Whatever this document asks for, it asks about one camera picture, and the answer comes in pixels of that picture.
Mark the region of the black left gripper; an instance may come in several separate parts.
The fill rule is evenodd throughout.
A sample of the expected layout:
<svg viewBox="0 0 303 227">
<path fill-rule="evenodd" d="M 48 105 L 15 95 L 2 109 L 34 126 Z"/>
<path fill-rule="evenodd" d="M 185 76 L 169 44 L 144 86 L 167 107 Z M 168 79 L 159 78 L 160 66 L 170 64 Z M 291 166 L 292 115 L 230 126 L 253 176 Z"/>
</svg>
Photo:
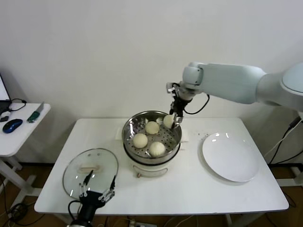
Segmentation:
<svg viewBox="0 0 303 227">
<path fill-rule="evenodd" d="M 103 193 L 93 192 L 87 190 L 87 185 L 93 175 L 91 170 L 84 178 L 83 183 L 80 183 L 80 202 L 82 207 L 79 212 L 79 219 L 92 220 L 96 210 L 105 206 L 105 201 L 110 201 L 115 195 L 116 175 L 114 176 L 109 189 Z"/>
</svg>

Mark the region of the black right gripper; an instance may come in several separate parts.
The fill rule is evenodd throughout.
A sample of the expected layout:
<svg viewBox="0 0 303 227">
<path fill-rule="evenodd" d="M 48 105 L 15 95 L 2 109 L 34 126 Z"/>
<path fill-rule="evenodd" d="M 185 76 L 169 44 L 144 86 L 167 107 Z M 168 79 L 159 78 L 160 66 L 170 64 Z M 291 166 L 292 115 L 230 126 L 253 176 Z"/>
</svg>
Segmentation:
<svg viewBox="0 0 303 227">
<path fill-rule="evenodd" d="M 183 111 L 191 100 L 184 100 L 176 94 L 172 94 L 174 101 L 170 104 L 169 115 L 173 115 L 172 128 L 177 128 L 183 121 Z"/>
</svg>

